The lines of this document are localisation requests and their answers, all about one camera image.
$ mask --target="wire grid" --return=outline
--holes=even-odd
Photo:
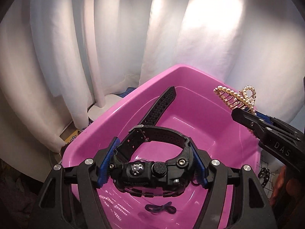
[[[265,161],[264,157],[260,155],[260,171],[262,168],[268,169],[268,163]],[[266,186],[264,187],[265,194],[267,195],[268,199],[271,197],[273,192],[273,186],[272,186],[272,180],[274,178],[275,174],[270,172],[270,178],[267,182]]]

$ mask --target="white round base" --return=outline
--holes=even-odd
[[[122,97],[119,97],[117,95],[106,95],[106,105],[102,108],[96,106],[95,104],[89,109],[88,116],[91,120],[95,121],[100,115],[102,115],[104,112],[106,112],[110,107],[112,107],[114,104],[116,104],[118,101],[122,99]]]

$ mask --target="pink plastic tub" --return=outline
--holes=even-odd
[[[127,95],[80,134],[66,149],[62,165],[80,164],[94,157],[99,149],[108,147],[112,138],[121,140],[135,126],[168,87],[175,86],[176,99],[162,115],[157,126],[175,129],[191,137],[199,149],[206,150],[212,159],[226,166],[240,168],[250,165],[257,173],[260,151],[258,140],[249,131],[234,122],[231,111],[213,93],[223,83],[187,65],[175,65],[152,78]],[[166,161],[181,149],[177,146],[150,142],[134,153],[132,161],[147,159]],[[76,185],[73,192],[78,196]],[[174,229],[193,228],[206,196],[201,186],[190,184],[184,194],[175,198],[138,198],[119,192],[112,180],[98,190],[102,206],[113,229]],[[219,228],[225,228],[231,206],[232,187],[228,186]],[[163,205],[171,201],[175,214],[165,211],[152,214],[146,204]]]

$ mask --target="textured round button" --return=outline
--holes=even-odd
[[[156,177],[163,177],[167,172],[167,166],[164,162],[155,162],[152,165],[152,172]]]

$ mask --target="pink bin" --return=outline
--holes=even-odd
[[[168,87],[175,86],[176,99],[157,126],[172,128],[191,137],[199,149],[206,150],[212,159],[218,159],[226,166],[241,168],[243,164],[248,164],[257,173],[260,161],[258,140],[232,120],[230,109],[213,92],[218,85],[224,86],[222,82],[188,65],[175,65],[167,69],[116,103],[81,133],[66,149],[62,165],[75,166],[94,157],[99,149],[108,147],[115,136],[122,140],[154,101]],[[171,144],[144,143],[134,153],[132,161],[166,161],[180,151],[181,148]],[[76,185],[73,192],[78,197]],[[98,189],[113,229],[193,228],[206,192],[201,186],[190,184],[181,196],[175,198],[138,198],[119,192],[111,178]],[[228,186],[219,228],[226,227],[231,196],[232,187]],[[144,209],[146,204],[163,205],[169,201],[177,208],[175,214],[165,211],[152,214]]]

